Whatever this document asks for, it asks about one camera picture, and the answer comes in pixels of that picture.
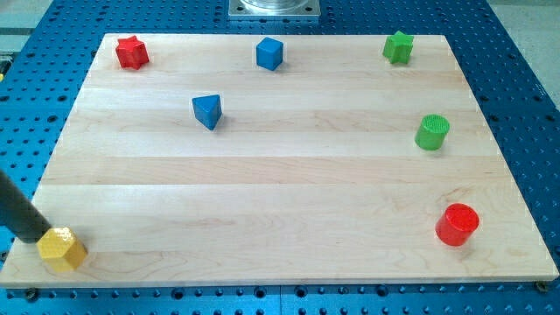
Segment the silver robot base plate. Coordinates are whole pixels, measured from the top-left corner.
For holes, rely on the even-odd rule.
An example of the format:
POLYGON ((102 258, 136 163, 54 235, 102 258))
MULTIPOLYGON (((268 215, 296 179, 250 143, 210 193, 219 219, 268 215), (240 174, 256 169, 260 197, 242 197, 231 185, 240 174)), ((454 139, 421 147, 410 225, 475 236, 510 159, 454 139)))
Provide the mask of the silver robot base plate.
POLYGON ((319 0, 228 0, 230 18, 318 18, 319 0))

